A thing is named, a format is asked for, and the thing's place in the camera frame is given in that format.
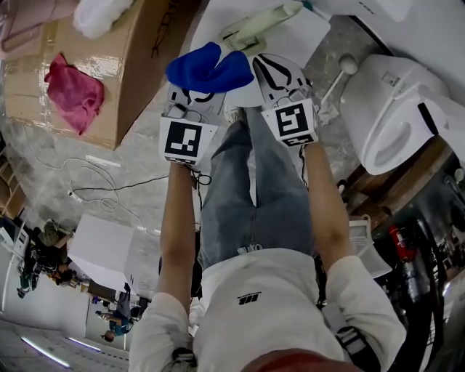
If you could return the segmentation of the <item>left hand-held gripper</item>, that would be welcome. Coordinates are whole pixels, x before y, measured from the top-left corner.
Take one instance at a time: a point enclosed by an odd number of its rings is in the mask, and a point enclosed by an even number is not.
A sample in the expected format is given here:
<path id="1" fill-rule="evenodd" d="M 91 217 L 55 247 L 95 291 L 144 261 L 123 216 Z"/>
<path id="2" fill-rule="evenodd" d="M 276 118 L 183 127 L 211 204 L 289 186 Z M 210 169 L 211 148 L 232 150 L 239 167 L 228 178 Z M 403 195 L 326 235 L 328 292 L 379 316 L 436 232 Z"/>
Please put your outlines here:
<path id="1" fill-rule="evenodd" d="M 169 102 L 161 116 L 159 153 L 171 163 L 198 166 L 219 128 L 219 112 L 225 93 L 198 93 L 169 86 Z"/>

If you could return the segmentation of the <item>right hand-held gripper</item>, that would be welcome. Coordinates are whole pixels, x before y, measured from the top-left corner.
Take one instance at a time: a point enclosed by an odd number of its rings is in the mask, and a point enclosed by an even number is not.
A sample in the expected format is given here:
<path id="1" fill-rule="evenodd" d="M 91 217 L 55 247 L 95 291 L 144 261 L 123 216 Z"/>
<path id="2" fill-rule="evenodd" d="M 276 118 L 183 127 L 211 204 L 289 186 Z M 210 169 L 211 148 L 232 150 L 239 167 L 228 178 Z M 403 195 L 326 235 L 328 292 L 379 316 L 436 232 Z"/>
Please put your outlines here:
<path id="1" fill-rule="evenodd" d="M 267 59 L 259 54 L 252 67 L 265 103 L 262 116 L 275 139 L 287 147 L 318 142 L 312 83 L 295 62 L 276 54 Z M 280 86 L 290 92 L 278 94 Z"/>

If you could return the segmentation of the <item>blue microfibre cloth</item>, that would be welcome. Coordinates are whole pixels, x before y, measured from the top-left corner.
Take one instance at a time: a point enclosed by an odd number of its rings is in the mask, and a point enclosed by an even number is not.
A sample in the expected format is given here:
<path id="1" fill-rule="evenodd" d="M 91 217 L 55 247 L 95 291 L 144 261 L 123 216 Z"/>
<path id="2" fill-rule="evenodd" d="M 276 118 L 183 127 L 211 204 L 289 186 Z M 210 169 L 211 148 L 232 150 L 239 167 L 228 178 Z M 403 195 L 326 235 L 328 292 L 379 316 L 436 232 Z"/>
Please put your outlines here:
<path id="1" fill-rule="evenodd" d="M 220 45 L 211 41 L 170 62 L 166 77 L 171 84 L 204 94 L 227 93 L 254 80 L 243 52 L 234 51 L 223 57 Z"/>

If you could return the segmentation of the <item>person's right forearm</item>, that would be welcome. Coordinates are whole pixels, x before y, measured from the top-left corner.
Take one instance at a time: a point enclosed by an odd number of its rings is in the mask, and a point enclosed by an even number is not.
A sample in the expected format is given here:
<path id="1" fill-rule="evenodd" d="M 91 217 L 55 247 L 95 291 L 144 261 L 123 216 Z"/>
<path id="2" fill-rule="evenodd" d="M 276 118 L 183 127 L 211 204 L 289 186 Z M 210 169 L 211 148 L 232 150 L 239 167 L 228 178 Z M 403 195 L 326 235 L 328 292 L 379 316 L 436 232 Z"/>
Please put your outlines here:
<path id="1" fill-rule="evenodd" d="M 329 272 L 340 259 L 353 255 L 349 217 L 323 146 L 319 142 L 306 145 L 304 157 L 315 248 Z"/>

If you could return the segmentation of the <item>white toilet with open lid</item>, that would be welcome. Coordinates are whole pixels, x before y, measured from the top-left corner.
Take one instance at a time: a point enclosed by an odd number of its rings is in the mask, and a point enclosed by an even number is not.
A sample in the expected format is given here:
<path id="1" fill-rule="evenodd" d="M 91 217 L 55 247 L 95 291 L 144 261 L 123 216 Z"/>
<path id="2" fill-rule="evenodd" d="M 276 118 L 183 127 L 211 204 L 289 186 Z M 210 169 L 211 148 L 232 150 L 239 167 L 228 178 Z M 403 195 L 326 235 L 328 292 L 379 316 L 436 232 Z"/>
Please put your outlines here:
<path id="1" fill-rule="evenodd" d="M 465 107 L 446 84 L 406 58 L 368 56 L 341 94 L 339 111 L 361 165 L 387 173 L 435 136 L 465 163 Z"/>

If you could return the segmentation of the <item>brown cardboard box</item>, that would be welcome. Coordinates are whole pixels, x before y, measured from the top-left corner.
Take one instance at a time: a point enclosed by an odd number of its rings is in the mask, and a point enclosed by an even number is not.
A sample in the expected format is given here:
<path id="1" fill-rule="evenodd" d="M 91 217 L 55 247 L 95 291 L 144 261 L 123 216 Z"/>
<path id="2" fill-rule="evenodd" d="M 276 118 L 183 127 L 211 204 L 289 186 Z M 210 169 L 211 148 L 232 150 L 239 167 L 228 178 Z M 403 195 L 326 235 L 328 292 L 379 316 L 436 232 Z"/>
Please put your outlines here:
<path id="1" fill-rule="evenodd" d="M 46 24 L 22 55 L 4 63 L 7 117 L 115 150 L 160 89 L 200 4 L 135 0 L 108 33 L 94 40 L 73 27 L 72 17 Z M 100 113 L 83 134 L 71 129 L 47 96 L 44 78 L 57 54 L 105 87 Z"/>

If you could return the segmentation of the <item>person's blue jeans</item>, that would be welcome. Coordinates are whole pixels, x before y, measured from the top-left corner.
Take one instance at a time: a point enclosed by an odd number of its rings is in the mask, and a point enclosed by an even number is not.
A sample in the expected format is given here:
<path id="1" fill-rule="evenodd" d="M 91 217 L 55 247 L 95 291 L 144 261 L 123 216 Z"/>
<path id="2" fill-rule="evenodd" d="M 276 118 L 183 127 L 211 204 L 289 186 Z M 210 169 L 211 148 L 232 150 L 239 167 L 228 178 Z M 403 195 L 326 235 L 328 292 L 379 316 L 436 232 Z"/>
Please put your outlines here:
<path id="1" fill-rule="evenodd" d="M 260 109 L 246 108 L 230 124 L 211 157 L 210 177 L 201 211 L 203 269 L 249 246 L 313 255 L 307 189 Z"/>

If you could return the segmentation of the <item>white fluffy cloth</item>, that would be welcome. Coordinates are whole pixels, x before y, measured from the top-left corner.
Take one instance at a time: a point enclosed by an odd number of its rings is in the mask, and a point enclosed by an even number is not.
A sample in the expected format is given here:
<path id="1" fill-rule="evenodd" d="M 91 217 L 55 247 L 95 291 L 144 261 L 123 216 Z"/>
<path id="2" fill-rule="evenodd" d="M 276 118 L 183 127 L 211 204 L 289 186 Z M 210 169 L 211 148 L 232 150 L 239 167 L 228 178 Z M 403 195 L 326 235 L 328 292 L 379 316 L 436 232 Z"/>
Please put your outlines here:
<path id="1" fill-rule="evenodd" d="M 73 14 L 73 27 L 88 39 L 97 39 L 112 28 L 134 0 L 80 0 Z"/>

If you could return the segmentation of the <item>wooden pallet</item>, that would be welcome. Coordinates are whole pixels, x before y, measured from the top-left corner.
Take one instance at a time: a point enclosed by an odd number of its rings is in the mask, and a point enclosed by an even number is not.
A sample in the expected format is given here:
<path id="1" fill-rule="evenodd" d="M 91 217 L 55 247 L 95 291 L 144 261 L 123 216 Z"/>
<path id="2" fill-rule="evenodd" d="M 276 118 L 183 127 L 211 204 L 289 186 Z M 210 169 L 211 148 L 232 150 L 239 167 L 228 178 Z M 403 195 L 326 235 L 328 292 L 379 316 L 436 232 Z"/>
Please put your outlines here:
<path id="1" fill-rule="evenodd" d="M 348 208 L 351 217 L 368 215 L 374 230 L 384 224 L 421 191 L 453 154 L 446 142 L 435 137 L 412 158 L 392 171 L 370 175 L 358 166 L 347 178 L 347 185 L 357 195 Z"/>

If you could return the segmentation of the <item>white ceramic fixture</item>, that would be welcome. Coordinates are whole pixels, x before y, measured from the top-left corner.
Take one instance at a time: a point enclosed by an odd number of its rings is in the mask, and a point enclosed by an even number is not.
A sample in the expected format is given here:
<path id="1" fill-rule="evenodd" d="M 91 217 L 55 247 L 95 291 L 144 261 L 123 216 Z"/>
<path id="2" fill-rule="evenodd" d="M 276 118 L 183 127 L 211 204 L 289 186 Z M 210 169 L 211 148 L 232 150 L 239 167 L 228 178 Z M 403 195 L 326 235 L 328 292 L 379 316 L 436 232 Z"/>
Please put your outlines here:
<path id="1" fill-rule="evenodd" d="M 465 0 L 310 0 L 358 57 L 370 52 L 428 67 L 465 105 Z"/>

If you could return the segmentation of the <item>white box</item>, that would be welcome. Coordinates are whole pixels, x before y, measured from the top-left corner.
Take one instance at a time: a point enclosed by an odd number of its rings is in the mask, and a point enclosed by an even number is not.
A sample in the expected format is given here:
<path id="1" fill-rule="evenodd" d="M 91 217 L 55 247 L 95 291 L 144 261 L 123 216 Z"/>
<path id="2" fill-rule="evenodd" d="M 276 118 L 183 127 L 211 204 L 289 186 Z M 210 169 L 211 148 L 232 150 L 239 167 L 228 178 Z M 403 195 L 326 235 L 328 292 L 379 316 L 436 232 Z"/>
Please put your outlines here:
<path id="1" fill-rule="evenodd" d="M 68 249 L 68 256 L 95 283 L 152 298 L 158 283 L 159 237 L 132 227 L 81 217 Z"/>

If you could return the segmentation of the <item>wooden shelf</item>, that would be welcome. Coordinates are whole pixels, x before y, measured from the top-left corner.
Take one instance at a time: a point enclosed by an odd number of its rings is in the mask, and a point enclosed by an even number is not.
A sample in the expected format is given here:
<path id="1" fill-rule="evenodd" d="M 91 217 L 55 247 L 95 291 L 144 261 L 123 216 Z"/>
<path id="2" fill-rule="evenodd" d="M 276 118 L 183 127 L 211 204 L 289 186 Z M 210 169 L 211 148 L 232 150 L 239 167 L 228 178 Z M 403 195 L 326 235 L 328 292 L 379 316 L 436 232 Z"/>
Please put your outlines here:
<path id="1" fill-rule="evenodd" d="M 0 216 L 16 219 L 26 202 L 21 181 L 25 161 L 9 156 L 9 146 L 0 145 Z"/>

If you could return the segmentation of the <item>person's white shirt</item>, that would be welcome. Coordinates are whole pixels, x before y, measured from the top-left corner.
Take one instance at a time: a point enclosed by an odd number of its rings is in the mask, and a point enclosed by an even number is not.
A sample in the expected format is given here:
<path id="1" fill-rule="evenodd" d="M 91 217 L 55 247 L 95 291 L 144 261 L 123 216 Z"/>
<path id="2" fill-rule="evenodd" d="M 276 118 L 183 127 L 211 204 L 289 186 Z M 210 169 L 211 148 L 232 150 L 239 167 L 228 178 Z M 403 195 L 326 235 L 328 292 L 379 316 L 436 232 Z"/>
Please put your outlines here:
<path id="1" fill-rule="evenodd" d="M 280 349 L 306 349 L 348 360 L 317 308 L 311 256 L 283 248 L 240 254 L 203 272 L 205 312 L 194 336 L 185 308 L 157 293 L 133 328 L 130 372 L 169 372 L 174 351 L 193 350 L 198 372 L 240 372 L 252 360 Z M 406 331 L 387 295 L 362 261 L 346 256 L 328 273 L 326 296 L 349 326 L 367 339 L 381 369 L 393 364 Z"/>

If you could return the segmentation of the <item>dark metal machinery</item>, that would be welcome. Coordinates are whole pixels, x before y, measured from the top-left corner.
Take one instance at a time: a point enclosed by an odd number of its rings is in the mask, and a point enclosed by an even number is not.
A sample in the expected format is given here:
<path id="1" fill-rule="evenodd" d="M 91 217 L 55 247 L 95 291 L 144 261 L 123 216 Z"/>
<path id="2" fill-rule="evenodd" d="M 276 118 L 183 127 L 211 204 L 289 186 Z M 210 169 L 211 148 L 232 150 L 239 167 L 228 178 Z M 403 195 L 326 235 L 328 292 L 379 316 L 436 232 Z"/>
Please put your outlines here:
<path id="1" fill-rule="evenodd" d="M 416 252 L 413 261 L 403 265 L 407 339 L 396 362 L 400 372 L 420 372 L 442 344 L 443 291 L 451 267 L 445 260 L 454 250 L 447 242 L 451 217 L 456 209 L 465 213 L 465 195 L 455 176 L 461 170 L 455 157 L 448 159 L 395 217 L 408 247 Z"/>

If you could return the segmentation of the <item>long ceiling light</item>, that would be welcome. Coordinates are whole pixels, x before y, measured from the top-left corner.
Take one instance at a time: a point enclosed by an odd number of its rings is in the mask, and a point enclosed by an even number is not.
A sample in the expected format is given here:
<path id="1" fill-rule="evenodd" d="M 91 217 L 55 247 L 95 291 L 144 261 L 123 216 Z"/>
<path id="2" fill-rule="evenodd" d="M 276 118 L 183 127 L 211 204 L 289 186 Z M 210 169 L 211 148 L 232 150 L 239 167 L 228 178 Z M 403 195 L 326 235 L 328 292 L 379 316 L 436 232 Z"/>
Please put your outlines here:
<path id="1" fill-rule="evenodd" d="M 43 355 L 44 357 L 47 357 L 49 358 L 50 360 L 52 360 L 53 362 L 61 365 L 63 368 L 67 368 L 69 369 L 70 368 L 70 365 L 60 359 L 59 357 L 53 355 L 51 352 L 48 352 L 46 351 L 45 349 L 43 349 L 42 347 L 40 347 L 39 345 L 37 345 L 36 343 L 34 343 L 33 341 L 31 341 L 30 339 L 24 337 L 24 336 L 21 336 L 20 339 L 25 342 L 28 346 L 32 347 L 33 349 L 35 349 L 37 352 L 39 352 L 41 355 Z"/>
<path id="2" fill-rule="evenodd" d="M 81 345 L 81 346 L 83 346 L 83 347 L 86 347 L 86 348 L 88 348 L 88 349 L 94 350 L 95 352 L 101 352 L 101 349 L 100 349 L 99 347 L 96 347 L 96 346 L 87 344 L 87 343 L 85 343 L 85 342 L 79 341 L 78 339 L 74 339 L 73 337 L 67 337 L 67 339 L 68 339 L 69 341 L 72 341 L 72 342 L 74 342 L 74 343 L 76 343 L 76 344 L 79 344 L 79 345 Z"/>

